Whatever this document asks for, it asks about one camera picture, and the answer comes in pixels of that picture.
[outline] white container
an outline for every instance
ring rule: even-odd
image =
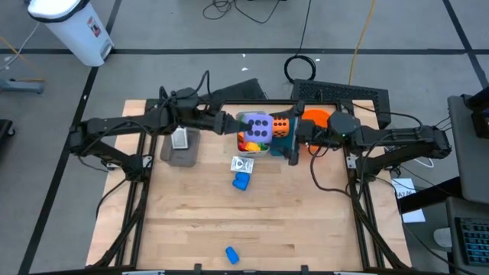
[[[32,0],[28,11],[87,66],[103,65],[114,47],[89,0]]]
[[[239,112],[236,115],[236,120],[241,120],[241,117],[245,114],[266,114],[266,112],[263,111],[255,111],[255,112]],[[261,150],[259,152],[253,152],[253,151],[241,151],[238,148],[238,135],[236,134],[236,150],[238,150],[238,154],[241,157],[265,157],[268,154],[268,151],[270,150],[270,146],[266,150]]]

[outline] concrete floor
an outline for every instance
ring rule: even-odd
[[[170,90],[194,87],[205,70],[211,72],[212,89],[256,77],[271,98],[289,98],[291,85],[283,75],[283,62],[290,54],[280,49],[299,46],[307,1],[281,2],[264,25],[249,21],[236,10],[221,20],[208,21],[202,17],[202,9],[210,2],[92,0],[106,24],[111,13],[117,15],[111,32],[116,48],[138,51],[111,55],[107,64],[99,68],[83,117],[119,116],[126,99],[155,98],[160,85]],[[484,27],[489,2],[450,2],[470,46],[479,50],[489,48],[489,29]],[[274,1],[243,0],[239,5],[256,18],[266,18]],[[313,0],[303,47],[355,48],[369,5],[367,0]],[[0,35],[19,47],[35,23],[26,14],[22,1],[6,0],[0,4],[0,25],[11,26],[4,27]],[[358,56],[353,84],[388,89],[392,110],[415,115],[425,124],[435,124],[448,115],[449,95],[473,94],[482,88],[469,58],[473,52],[466,47],[443,0],[377,0],[362,48],[388,50]],[[253,48],[269,48],[271,53],[259,54]],[[0,44],[0,60],[11,56],[6,49]],[[25,56],[40,67],[47,88],[41,96],[0,93],[0,118],[12,119],[18,130],[0,158],[0,247],[4,248],[0,252],[1,274],[18,272],[80,96],[90,90],[86,89],[86,82],[91,69],[71,54],[50,50],[64,49],[64,46],[44,26],[40,26],[26,49]],[[143,49],[162,51],[145,55]],[[165,49],[235,50],[214,54],[219,51]],[[399,49],[412,51],[404,55],[389,51]],[[423,51],[426,49],[441,50],[426,54]],[[348,82],[350,54],[325,50],[309,56],[320,59],[316,80]],[[478,55],[476,60],[483,70],[489,70],[488,56]],[[310,68],[303,63],[293,62],[290,69],[296,78],[309,76]],[[18,61],[11,69],[1,72],[0,77],[37,76]],[[393,125],[409,127],[413,123],[393,117]],[[458,175],[454,154],[435,164],[432,170],[414,162],[406,163],[406,167],[434,183]],[[416,185],[427,186],[417,178],[414,181]],[[92,171],[81,166],[77,159],[69,158],[32,273],[84,266],[104,182],[104,173]],[[428,222],[423,227],[434,229],[445,225],[442,205],[425,210]],[[431,229],[421,227],[411,228],[433,247]],[[445,264],[429,255],[415,240],[408,238],[408,245],[415,267],[447,271]]]

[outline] blue block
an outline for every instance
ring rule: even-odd
[[[232,247],[226,248],[226,255],[228,256],[231,264],[236,264],[237,262],[239,262],[238,253],[236,253],[236,251]]]
[[[246,191],[248,184],[250,183],[250,174],[237,172],[235,180],[232,181],[232,185],[242,191]]]

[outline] wooden tabletop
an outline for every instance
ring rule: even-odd
[[[370,101],[356,103],[373,108]],[[123,115],[143,114],[144,105],[143,100],[128,100]],[[236,115],[288,108],[290,105],[225,105],[223,110]],[[334,111],[331,105],[312,108]],[[355,108],[355,114],[363,125],[377,127],[374,113]],[[351,201],[315,187],[306,148],[301,148],[299,164],[294,167],[282,157],[256,158],[250,185],[242,192],[232,186],[235,173],[230,171],[231,159],[237,155],[236,136],[200,133],[197,164],[191,168],[170,167],[160,160],[164,137],[158,139],[138,269],[192,270],[200,263],[204,270],[299,270],[303,264],[310,270],[362,270]],[[134,154],[137,144],[138,134],[130,134],[119,136],[115,146]],[[371,156],[381,153],[376,148]],[[348,179],[342,150],[331,150],[316,159],[315,173],[322,186],[344,189]],[[390,181],[386,171],[379,177]],[[120,170],[109,173],[105,192],[123,178]],[[103,203],[87,264],[96,262],[120,232],[128,187],[126,184]],[[392,187],[381,181],[370,187],[379,232],[410,265]],[[365,232],[374,266],[371,239]],[[132,238],[128,237],[125,263]],[[228,246],[239,254],[236,265],[225,255]]]

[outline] dice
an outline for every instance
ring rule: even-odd
[[[290,121],[288,118],[274,118],[272,128],[274,138],[284,138],[289,135]]]
[[[246,114],[243,122],[251,125],[244,133],[244,141],[270,143],[272,141],[273,118],[267,114]]]

